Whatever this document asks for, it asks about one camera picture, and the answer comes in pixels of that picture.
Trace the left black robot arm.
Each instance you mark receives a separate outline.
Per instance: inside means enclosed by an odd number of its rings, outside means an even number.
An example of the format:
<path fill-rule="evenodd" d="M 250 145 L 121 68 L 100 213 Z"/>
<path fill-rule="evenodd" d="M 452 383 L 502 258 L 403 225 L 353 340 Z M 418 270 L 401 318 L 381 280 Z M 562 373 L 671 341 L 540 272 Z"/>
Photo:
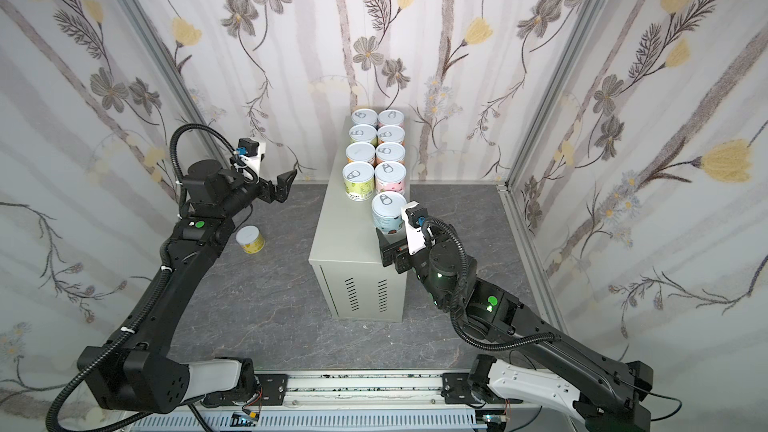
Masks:
<path fill-rule="evenodd" d="M 226 146 L 230 165 L 223 167 L 206 159 L 183 169 L 177 146 L 193 130 L 208 133 Z M 206 399 L 221 405 L 248 403 L 259 397 L 262 388 L 252 360 L 180 363 L 170 359 L 168 351 L 198 285 L 235 231 L 235 215 L 255 200 L 283 203 L 288 198 L 297 173 L 285 172 L 275 181 L 262 178 L 265 151 L 257 140 L 242 138 L 232 144 L 203 124 L 184 124 L 173 133 L 169 155 L 180 185 L 179 220 L 160 247 L 160 267 L 121 326 L 103 345 L 83 350 L 77 375 L 50 405 L 47 430 L 63 430 L 59 414 L 81 384 L 87 385 L 101 408 L 129 412 L 129 417 L 107 425 L 109 431 Z"/>

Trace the pink labelled can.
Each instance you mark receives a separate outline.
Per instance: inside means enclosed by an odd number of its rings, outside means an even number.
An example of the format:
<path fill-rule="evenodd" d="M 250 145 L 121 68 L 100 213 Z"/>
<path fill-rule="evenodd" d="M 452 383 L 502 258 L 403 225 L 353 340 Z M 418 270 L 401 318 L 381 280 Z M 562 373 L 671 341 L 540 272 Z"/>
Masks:
<path fill-rule="evenodd" d="M 378 127 L 397 126 L 403 127 L 405 114 L 397 109 L 387 109 L 378 114 Z"/>

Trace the brown labelled can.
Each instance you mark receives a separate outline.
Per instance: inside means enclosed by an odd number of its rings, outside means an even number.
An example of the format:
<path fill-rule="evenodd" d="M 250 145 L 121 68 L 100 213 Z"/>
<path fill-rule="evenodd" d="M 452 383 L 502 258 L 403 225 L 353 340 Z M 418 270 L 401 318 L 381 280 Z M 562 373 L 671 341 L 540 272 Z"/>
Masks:
<path fill-rule="evenodd" d="M 403 127 L 396 125 L 385 125 L 378 129 L 378 142 L 383 143 L 397 143 L 403 145 L 405 142 L 406 133 Z"/>

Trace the orange yellow labelled can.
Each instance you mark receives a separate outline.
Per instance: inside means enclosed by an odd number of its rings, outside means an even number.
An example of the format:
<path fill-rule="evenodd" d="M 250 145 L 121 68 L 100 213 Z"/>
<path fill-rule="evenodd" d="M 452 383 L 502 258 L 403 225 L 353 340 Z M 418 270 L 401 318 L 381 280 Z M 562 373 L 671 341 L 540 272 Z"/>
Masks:
<path fill-rule="evenodd" d="M 349 163 L 365 162 L 373 165 L 376 158 L 376 147 L 368 142 L 354 142 L 346 147 L 345 156 Z"/>

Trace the green white labelled can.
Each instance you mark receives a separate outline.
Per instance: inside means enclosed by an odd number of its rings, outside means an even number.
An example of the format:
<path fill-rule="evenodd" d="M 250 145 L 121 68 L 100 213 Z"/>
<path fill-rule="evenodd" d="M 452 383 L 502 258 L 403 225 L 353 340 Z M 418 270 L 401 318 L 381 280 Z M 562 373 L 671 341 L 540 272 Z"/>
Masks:
<path fill-rule="evenodd" d="M 351 143 L 368 143 L 374 147 L 378 145 L 378 131 L 371 125 L 353 125 L 348 131 L 348 136 Z"/>

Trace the teal labelled can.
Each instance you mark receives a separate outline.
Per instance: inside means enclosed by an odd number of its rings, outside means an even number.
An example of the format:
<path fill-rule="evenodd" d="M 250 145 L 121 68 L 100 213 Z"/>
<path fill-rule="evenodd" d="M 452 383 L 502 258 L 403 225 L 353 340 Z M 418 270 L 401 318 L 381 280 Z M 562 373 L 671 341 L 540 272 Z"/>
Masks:
<path fill-rule="evenodd" d="M 398 192 L 384 191 L 372 200 L 374 226 L 383 234 L 396 234 L 403 228 L 402 208 L 407 205 L 405 197 Z"/>

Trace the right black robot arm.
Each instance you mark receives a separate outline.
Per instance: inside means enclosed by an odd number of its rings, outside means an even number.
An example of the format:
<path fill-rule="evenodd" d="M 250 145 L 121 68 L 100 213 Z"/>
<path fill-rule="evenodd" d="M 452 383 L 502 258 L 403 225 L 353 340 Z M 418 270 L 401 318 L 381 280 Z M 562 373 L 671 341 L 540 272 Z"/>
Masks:
<path fill-rule="evenodd" d="M 484 397 L 528 399 L 581 420 L 589 431 L 647 431 L 643 406 L 653 369 L 600 354 L 541 318 L 514 294 L 476 275 L 455 228 L 435 217 L 407 219 L 405 236 L 376 233 L 381 262 L 412 271 L 456 335 L 480 350 L 468 380 Z"/>

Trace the pink white can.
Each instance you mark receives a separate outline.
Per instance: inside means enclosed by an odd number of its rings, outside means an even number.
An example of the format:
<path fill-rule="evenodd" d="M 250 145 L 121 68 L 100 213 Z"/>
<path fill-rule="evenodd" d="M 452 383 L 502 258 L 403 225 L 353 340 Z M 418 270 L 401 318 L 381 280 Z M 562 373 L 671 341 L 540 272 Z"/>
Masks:
<path fill-rule="evenodd" d="M 384 161 L 374 169 L 375 187 L 378 193 L 403 193 L 407 169 L 400 162 Z"/>

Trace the grey metal cabinet counter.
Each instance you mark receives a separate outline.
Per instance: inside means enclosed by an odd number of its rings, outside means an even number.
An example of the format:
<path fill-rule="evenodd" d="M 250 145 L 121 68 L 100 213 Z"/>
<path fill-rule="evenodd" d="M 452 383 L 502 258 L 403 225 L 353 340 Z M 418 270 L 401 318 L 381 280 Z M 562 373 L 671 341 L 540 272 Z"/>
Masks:
<path fill-rule="evenodd" d="M 352 121 L 342 122 L 309 263 L 334 319 L 400 322 L 406 276 L 382 265 L 371 201 L 353 201 L 342 169 Z"/>

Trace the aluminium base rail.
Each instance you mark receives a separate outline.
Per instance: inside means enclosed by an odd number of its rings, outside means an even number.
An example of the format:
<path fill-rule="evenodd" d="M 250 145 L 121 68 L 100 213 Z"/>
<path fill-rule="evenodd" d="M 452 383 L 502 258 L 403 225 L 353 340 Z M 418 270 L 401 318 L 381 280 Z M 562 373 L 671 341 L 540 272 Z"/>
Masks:
<path fill-rule="evenodd" d="M 444 402 L 441 396 L 441 375 L 445 372 L 469 373 L 468 380 L 474 395 L 486 402 L 480 408 L 530 404 L 576 417 L 576 403 L 596 403 L 556 374 L 513 366 L 502 360 L 483 362 L 469 371 L 323 370 L 254 373 L 288 376 L 284 402 L 280 406 L 267 406 L 273 408 L 469 407 L 447 405 Z"/>

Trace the blue labelled can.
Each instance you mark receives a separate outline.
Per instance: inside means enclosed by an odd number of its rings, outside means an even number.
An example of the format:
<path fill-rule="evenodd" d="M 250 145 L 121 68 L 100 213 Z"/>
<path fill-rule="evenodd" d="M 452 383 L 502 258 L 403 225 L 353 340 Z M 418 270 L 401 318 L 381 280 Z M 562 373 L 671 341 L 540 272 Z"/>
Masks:
<path fill-rule="evenodd" d="M 354 125 L 368 125 L 374 128 L 378 127 L 378 113 L 373 109 L 356 109 L 351 113 L 350 117 Z"/>

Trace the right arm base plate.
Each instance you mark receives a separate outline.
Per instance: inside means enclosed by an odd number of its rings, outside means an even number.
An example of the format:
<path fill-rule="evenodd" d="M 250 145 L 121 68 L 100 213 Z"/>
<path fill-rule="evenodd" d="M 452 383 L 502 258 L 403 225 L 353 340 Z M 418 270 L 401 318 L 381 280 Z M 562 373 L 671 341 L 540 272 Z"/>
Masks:
<path fill-rule="evenodd" d="M 468 372 L 445 372 L 441 375 L 441 396 L 447 405 L 483 407 L 486 402 L 474 395 Z"/>

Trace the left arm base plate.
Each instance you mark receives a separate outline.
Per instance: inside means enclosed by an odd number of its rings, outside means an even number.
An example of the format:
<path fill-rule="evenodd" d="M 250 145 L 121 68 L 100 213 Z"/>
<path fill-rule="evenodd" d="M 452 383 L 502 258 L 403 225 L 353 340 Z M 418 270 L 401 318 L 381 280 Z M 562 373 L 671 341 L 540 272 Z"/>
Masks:
<path fill-rule="evenodd" d="M 287 390 L 286 374 L 255 374 L 241 378 L 231 390 L 207 394 L 201 401 L 206 408 L 224 406 L 280 406 Z"/>

